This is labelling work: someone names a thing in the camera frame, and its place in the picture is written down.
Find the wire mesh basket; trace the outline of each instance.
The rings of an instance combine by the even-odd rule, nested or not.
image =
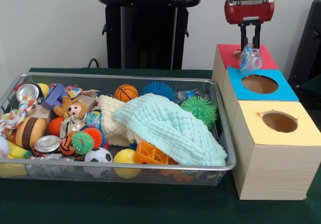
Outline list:
[[[114,93],[118,86],[125,83],[135,86],[140,92],[143,87],[154,81],[162,81],[171,86],[176,92],[197,88],[209,96],[210,102],[218,107],[218,119],[211,129],[211,133],[227,153],[226,166],[146,165],[0,158],[0,177],[216,186],[225,172],[234,168],[236,158],[219,87],[211,80],[26,73],[18,76],[0,99],[0,114],[7,113],[18,107],[19,102],[16,99],[14,88],[21,83],[41,82],[51,84],[60,82],[65,86],[76,84],[85,90],[98,89],[102,94],[111,94]],[[109,151],[114,157],[121,149],[123,147],[110,146]]]

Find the black cable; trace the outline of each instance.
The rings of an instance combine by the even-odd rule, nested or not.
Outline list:
[[[95,62],[95,63],[96,63],[97,68],[99,68],[99,64],[98,64],[98,61],[96,60],[96,58],[92,58],[92,59],[89,61],[89,63],[88,63],[88,67],[90,67],[90,66],[91,66],[91,63],[92,63],[92,62]]]

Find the green koosh ball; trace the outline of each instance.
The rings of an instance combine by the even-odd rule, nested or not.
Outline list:
[[[94,148],[94,140],[87,133],[75,133],[71,139],[73,148],[78,155],[85,155]]]
[[[217,119],[217,107],[199,96],[185,100],[181,104],[181,108],[191,112],[196,118],[202,120],[209,129]]]

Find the baseball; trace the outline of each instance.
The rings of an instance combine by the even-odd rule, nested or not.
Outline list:
[[[0,158],[7,158],[10,153],[10,145],[8,141],[0,137]]]

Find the light blue towel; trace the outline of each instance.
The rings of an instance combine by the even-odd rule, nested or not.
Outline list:
[[[165,97],[137,97],[116,110],[114,119],[182,165],[226,165],[227,155],[206,125]]]

